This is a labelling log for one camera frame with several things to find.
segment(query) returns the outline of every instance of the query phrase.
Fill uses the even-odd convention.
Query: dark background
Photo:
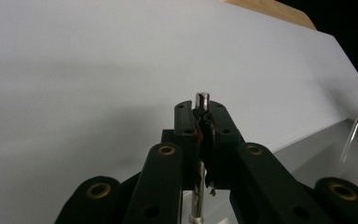
[[[320,32],[333,35],[358,72],[358,0],[277,0],[305,12]]]

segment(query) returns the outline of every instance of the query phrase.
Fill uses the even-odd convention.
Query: wooden edge
[[[289,21],[316,30],[310,18],[303,11],[274,0],[220,0],[237,7],[244,7],[271,17]]]

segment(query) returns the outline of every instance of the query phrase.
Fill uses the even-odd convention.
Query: white surface
[[[244,8],[0,1],[0,223],[52,223],[84,180],[140,171],[197,91],[272,151],[358,109],[334,37]]]

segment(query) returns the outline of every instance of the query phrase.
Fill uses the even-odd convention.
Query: brass insert
[[[350,189],[346,187],[343,184],[340,184],[338,182],[330,182],[328,183],[328,189],[332,193],[334,193],[338,198],[341,198],[346,201],[355,201],[357,200],[357,194],[353,191],[353,189]]]
[[[91,199],[101,199],[110,191],[110,185],[106,183],[96,183],[91,185],[86,191],[87,197]]]
[[[163,146],[158,149],[158,153],[164,156],[172,155],[175,152],[174,147]]]
[[[250,154],[253,154],[253,155],[256,155],[256,156],[258,156],[261,153],[263,153],[263,150],[260,147],[250,146],[250,147],[246,147],[246,150],[248,150],[248,152]]]

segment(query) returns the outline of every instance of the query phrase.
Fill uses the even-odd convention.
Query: white table
[[[244,8],[0,1],[0,223],[52,223],[86,179],[139,172],[197,91],[272,151],[358,109],[334,37]]]

